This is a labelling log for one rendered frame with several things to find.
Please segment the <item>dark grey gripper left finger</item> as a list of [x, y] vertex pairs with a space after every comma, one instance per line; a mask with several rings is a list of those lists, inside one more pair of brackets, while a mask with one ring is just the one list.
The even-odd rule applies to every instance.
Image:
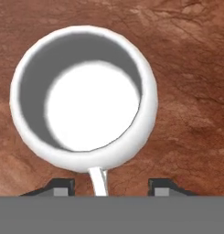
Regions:
[[73, 178], [53, 178], [45, 186], [27, 192], [23, 196], [74, 197], [75, 180]]

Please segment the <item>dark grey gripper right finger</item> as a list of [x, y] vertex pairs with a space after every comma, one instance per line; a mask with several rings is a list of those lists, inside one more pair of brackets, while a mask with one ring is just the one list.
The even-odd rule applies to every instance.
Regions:
[[149, 178], [147, 195], [149, 197], [185, 197], [195, 196], [196, 193], [178, 186], [169, 178]]

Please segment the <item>white mug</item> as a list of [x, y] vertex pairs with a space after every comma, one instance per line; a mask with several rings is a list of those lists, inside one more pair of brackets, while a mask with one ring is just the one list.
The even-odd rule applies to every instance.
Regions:
[[36, 42], [10, 85], [13, 123], [27, 147], [52, 165], [91, 177], [108, 196], [107, 172], [143, 148], [155, 126], [152, 69], [124, 36], [73, 26]]

